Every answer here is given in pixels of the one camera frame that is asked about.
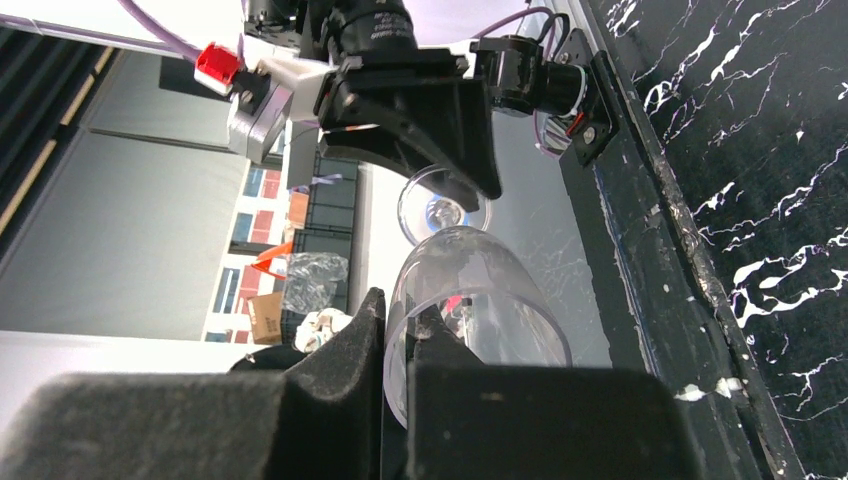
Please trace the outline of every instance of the screw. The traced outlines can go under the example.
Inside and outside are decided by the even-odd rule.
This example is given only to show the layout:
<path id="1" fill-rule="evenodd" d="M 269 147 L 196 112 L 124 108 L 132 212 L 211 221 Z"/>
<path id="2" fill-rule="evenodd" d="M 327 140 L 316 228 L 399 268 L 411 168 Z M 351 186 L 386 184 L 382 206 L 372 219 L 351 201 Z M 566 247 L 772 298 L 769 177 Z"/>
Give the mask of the screw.
<path id="1" fill-rule="evenodd" d="M 595 127 L 589 127 L 583 132 L 583 141 L 586 142 L 586 145 L 595 141 Z"/>

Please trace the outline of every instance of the marble surface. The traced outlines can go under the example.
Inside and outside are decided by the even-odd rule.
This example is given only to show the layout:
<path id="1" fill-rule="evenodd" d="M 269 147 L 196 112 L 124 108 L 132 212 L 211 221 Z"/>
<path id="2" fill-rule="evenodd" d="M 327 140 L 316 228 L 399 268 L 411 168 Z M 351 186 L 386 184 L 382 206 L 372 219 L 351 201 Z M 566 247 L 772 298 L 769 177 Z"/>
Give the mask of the marble surface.
<path id="1" fill-rule="evenodd" d="M 601 0 L 808 479 L 848 475 L 848 2 Z"/>

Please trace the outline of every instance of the glass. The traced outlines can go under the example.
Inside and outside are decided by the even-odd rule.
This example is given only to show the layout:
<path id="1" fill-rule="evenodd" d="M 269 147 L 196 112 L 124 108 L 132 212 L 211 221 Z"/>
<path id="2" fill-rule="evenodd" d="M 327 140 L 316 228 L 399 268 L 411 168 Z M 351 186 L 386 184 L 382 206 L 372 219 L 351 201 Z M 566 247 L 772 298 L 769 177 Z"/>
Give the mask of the glass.
<path id="1" fill-rule="evenodd" d="M 486 230 L 491 211 L 487 198 L 437 165 L 410 178 L 398 199 L 398 223 L 412 245 L 447 227 L 465 225 Z"/>
<path id="2" fill-rule="evenodd" d="M 571 352 L 518 258 L 492 235 L 449 227 L 421 242 L 401 268 L 386 325 L 383 386 L 406 426 L 406 326 L 438 305 L 448 327 L 487 364 L 568 366 Z"/>

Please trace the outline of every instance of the clear plastic cup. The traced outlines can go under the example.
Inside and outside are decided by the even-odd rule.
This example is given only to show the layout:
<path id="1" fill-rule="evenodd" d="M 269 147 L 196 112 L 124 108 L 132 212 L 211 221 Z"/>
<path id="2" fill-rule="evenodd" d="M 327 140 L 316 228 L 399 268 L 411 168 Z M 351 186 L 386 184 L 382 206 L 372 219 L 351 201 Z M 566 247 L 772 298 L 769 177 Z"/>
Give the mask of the clear plastic cup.
<path id="1" fill-rule="evenodd" d="M 447 227 L 486 230 L 491 211 L 489 199 L 438 165 L 412 176 L 398 198 L 398 223 L 412 245 Z"/>
<path id="2" fill-rule="evenodd" d="M 406 259 L 386 322 L 383 389 L 404 427 L 408 320 L 431 305 L 484 363 L 571 364 L 568 342 L 518 258 L 486 232 L 465 226 L 439 230 Z"/>

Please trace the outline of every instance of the window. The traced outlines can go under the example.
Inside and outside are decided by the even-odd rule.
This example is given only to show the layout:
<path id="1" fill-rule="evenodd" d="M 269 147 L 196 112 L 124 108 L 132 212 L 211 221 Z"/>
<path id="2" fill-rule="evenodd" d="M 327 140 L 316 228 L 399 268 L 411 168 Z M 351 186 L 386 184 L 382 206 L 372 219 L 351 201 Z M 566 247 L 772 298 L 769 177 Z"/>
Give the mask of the window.
<path id="1" fill-rule="evenodd" d="M 262 177 L 265 175 L 265 170 L 256 167 L 250 167 L 247 172 L 247 181 L 244 184 L 245 197 L 258 197 L 259 189 L 262 187 Z"/>
<path id="2" fill-rule="evenodd" d="M 221 281 L 218 283 L 218 293 L 215 294 L 215 305 L 212 311 L 215 313 L 233 313 L 233 304 L 236 300 L 239 275 L 241 272 L 235 268 L 225 268 L 221 273 Z"/>
<path id="3" fill-rule="evenodd" d="M 233 241 L 246 242 L 250 238 L 250 227 L 253 225 L 253 215 L 239 213 L 236 215 L 236 226 L 233 228 Z"/>

